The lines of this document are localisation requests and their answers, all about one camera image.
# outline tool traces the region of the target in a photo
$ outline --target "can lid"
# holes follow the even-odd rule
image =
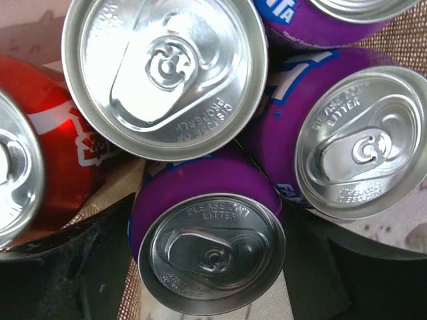
[[[340,219],[397,204],[427,176],[426,108],[427,80],[403,67],[368,68],[333,86],[297,140],[306,199]]]
[[[282,271],[285,236],[274,214],[246,197],[211,194],[172,207],[150,228],[138,265],[167,307],[214,315],[262,295]]]
[[[80,111],[107,139],[181,161],[225,145],[250,120],[267,42],[251,1],[162,3],[74,0],[63,68]]]
[[[43,200],[45,166],[37,136],[0,89],[0,247],[28,227]]]
[[[350,23],[386,21],[408,10],[420,0],[310,0],[317,8]]]

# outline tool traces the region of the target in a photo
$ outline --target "purple can body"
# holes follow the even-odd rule
[[[270,70],[262,103],[238,141],[284,197],[310,207],[298,187],[294,165],[296,141],[308,112],[347,76],[395,64],[383,53],[362,48],[292,57]],[[355,103],[357,95],[348,96],[346,103]]]
[[[373,35],[390,21],[349,23],[329,16],[310,0],[252,0],[272,43],[294,49],[330,49]]]
[[[211,155],[179,163],[147,164],[144,186],[136,197],[127,235],[138,257],[154,221],[182,201],[212,193],[242,195],[265,205],[283,223],[282,203],[268,179],[233,141]]]

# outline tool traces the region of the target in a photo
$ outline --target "purple can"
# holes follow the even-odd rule
[[[294,49],[330,49],[373,35],[419,0],[253,2],[272,43],[285,43]]]
[[[277,191],[234,141],[191,161],[151,162],[128,237],[149,292],[182,313],[238,309],[282,270]]]
[[[262,103],[238,141],[285,198],[311,207],[294,163],[298,134],[312,107],[347,76],[388,64],[395,62],[383,53],[347,48],[298,55],[272,67]]]

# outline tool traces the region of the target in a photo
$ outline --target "can rim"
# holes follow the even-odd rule
[[[170,213],[187,203],[192,201],[197,201],[199,199],[204,199],[207,197],[229,197],[230,199],[239,199],[242,201],[247,201],[251,205],[258,207],[259,212],[265,215],[268,221],[272,223],[272,226],[275,227],[277,234],[275,239],[278,239],[279,243],[274,251],[274,260],[270,261],[268,266],[270,269],[264,270],[264,272],[249,286],[246,287],[243,291],[238,291],[237,293],[212,300],[198,300],[190,299],[177,295],[176,293],[170,291],[163,284],[159,282],[154,272],[151,269],[151,265],[146,257],[148,254],[149,248],[151,247],[151,238],[156,232],[156,228],[161,225],[161,223],[168,217]],[[282,272],[284,259],[286,256],[286,236],[282,227],[282,224],[279,222],[278,218],[265,206],[261,203],[254,201],[248,197],[242,195],[231,194],[231,193],[209,193],[205,195],[199,195],[197,197],[192,197],[186,199],[173,207],[170,207],[167,211],[162,213],[155,222],[147,230],[147,233],[144,235],[141,245],[138,250],[138,272],[139,276],[142,279],[147,290],[162,304],[166,307],[185,314],[197,315],[197,316],[210,316],[210,315],[219,315],[223,313],[228,313],[240,309],[246,305],[249,305],[257,298],[261,297],[277,280]],[[247,289],[257,288],[258,291],[254,295],[247,294]],[[235,303],[226,303],[230,299],[233,299]],[[191,307],[192,302],[197,301],[197,308]]]
[[[28,140],[32,143],[32,149],[29,150],[30,158],[33,163],[37,165],[34,170],[37,170],[38,174],[41,174],[45,177],[45,161],[43,158],[43,152],[32,125],[30,124],[27,116],[18,108],[18,104],[8,95],[4,90],[0,89],[0,102],[4,102],[11,106],[13,113],[19,119],[20,126],[25,130],[25,134],[28,137]],[[30,223],[35,218],[41,204],[43,203],[43,198],[45,195],[46,180],[38,179],[35,182],[35,198],[32,204],[26,208],[19,215],[20,217],[12,224],[6,226],[6,228],[0,231],[0,248],[8,245],[14,238],[22,234],[29,226]]]
[[[267,81],[268,72],[268,41],[264,31],[264,25],[261,17],[256,11],[255,5],[252,1],[245,0],[245,8],[252,14],[253,20],[256,25],[259,26],[259,32],[257,34],[248,34],[248,42],[251,43],[251,39],[256,37],[261,42],[262,50],[260,54],[251,55],[249,58],[249,64],[252,69],[256,69],[262,77],[248,77],[246,90],[242,92],[242,96],[248,96],[248,89],[257,88],[258,93],[254,95],[255,99],[248,98],[242,99],[239,104],[238,110],[235,111],[233,119],[222,127],[220,131],[213,134],[211,137],[204,141],[198,141],[193,145],[185,144],[182,147],[176,146],[161,146],[156,144],[140,143],[136,138],[126,135],[120,128],[113,125],[107,117],[99,112],[96,107],[96,101],[89,92],[87,85],[85,84],[85,77],[83,72],[82,58],[81,58],[81,41],[82,34],[87,29],[85,22],[89,15],[90,9],[98,1],[80,1],[73,0],[69,6],[67,15],[65,17],[64,28],[61,38],[61,56],[63,64],[63,72],[65,80],[69,87],[69,91],[75,104],[80,110],[81,114],[85,117],[87,122],[97,131],[104,136],[107,140],[125,149],[128,153],[136,155],[138,157],[144,157],[154,161],[186,161],[207,155],[212,151],[215,151],[227,143],[229,143],[239,132],[240,128],[244,127],[249,123],[250,119],[256,112],[256,107],[264,94],[264,88]],[[236,4],[233,1],[230,2],[230,6],[235,7]],[[248,23],[242,19],[242,23],[248,25]]]
[[[324,105],[324,101],[333,95],[334,92],[339,90],[342,84],[351,81],[355,77],[360,77],[363,74],[373,73],[381,73],[387,78],[395,79],[402,85],[405,85],[407,88],[409,88],[411,92],[415,94],[414,99],[419,102],[418,105],[422,112],[422,119],[424,120],[424,124],[426,123],[427,79],[424,78],[421,74],[405,67],[396,65],[369,67],[344,78],[343,80],[336,83],[326,93],[324,93],[324,95],[316,102],[316,104],[308,113],[298,134],[294,157],[294,169],[296,172],[298,186],[304,197],[310,202],[314,209],[331,218],[341,220],[358,220],[367,217],[373,217],[377,214],[383,213],[401,202],[427,177],[427,170],[425,166],[421,164],[421,159],[427,160],[427,137],[421,134],[421,137],[423,137],[424,140],[422,139],[420,141],[416,150],[418,153],[416,161],[409,165],[405,171],[405,179],[401,179],[399,183],[395,184],[395,186],[381,194],[379,197],[364,202],[361,205],[343,207],[329,205],[322,196],[319,196],[317,193],[312,191],[312,188],[310,187],[306,177],[307,174],[302,169],[303,160],[301,158],[301,145],[302,139],[304,138],[304,129],[310,125],[313,116],[316,115],[318,109]]]
[[[390,20],[421,0],[310,0],[319,10],[341,21],[372,24]]]

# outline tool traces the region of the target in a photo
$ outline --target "red can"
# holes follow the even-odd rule
[[[7,216],[0,218],[0,246],[30,222],[44,230],[62,227],[122,163],[117,156],[130,157],[93,130],[54,70],[1,56],[0,109],[0,197]]]

